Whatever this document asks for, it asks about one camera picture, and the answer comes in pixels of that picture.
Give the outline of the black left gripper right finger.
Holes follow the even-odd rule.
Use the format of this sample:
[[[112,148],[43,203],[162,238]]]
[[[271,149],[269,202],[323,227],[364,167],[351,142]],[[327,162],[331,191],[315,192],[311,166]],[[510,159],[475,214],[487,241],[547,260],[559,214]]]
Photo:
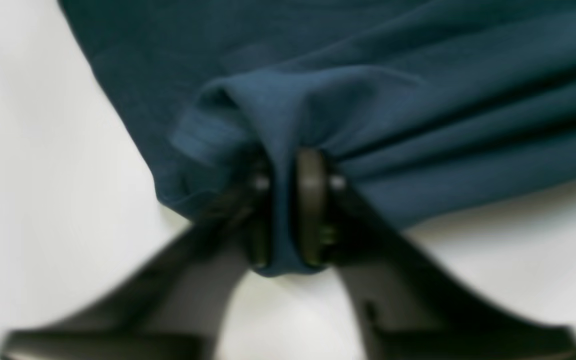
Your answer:
[[[338,271],[369,360],[576,360],[569,328],[502,310],[382,219],[325,155],[295,157],[307,265]]]

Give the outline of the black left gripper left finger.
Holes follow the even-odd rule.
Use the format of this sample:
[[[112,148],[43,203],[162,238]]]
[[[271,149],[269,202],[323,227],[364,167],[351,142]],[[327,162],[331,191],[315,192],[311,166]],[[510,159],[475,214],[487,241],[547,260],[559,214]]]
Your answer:
[[[14,330],[0,360],[210,360],[231,294],[270,262],[268,170],[251,170],[185,232],[80,312]]]

